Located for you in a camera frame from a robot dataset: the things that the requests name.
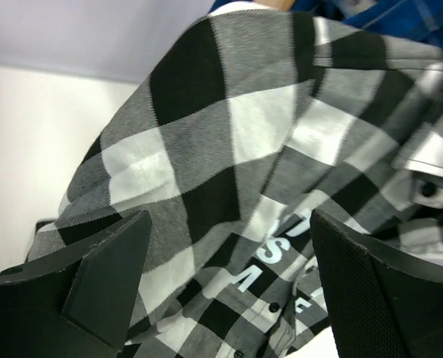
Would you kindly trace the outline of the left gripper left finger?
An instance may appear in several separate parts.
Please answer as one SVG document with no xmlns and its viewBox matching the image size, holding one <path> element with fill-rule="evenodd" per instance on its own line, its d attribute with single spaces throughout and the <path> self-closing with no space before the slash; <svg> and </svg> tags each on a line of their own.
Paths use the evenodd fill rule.
<svg viewBox="0 0 443 358">
<path fill-rule="evenodd" d="M 0 357 L 116 357 L 151 234 L 137 212 L 0 274 Z"/>
</svg>

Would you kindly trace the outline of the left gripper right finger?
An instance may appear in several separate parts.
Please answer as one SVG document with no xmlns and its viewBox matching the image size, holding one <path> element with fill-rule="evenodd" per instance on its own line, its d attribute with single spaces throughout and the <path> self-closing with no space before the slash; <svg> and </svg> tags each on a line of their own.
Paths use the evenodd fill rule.
<svg viewBox="0 0 443 358">
<path fill-rule="evenodd" d="M 310 232 L 340 357 L 443 357 L 443 266 L 317 210 Z"/>
</svg>

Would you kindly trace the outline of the black white checkered shirt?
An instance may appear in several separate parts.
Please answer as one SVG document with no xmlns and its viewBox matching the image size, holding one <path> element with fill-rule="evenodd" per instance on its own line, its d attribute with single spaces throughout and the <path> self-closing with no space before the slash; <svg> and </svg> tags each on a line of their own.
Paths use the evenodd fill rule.
<svg viewBox="0 0 443 358">
<path fill-rule="evenodd" d="M 77 168 L 35 260 L 152 220 L 125 352 L 284 357 L 328 326 L 320 210 L 443 259 L 443 51 L 254 4 L 189 27 Z"/>
</svg>

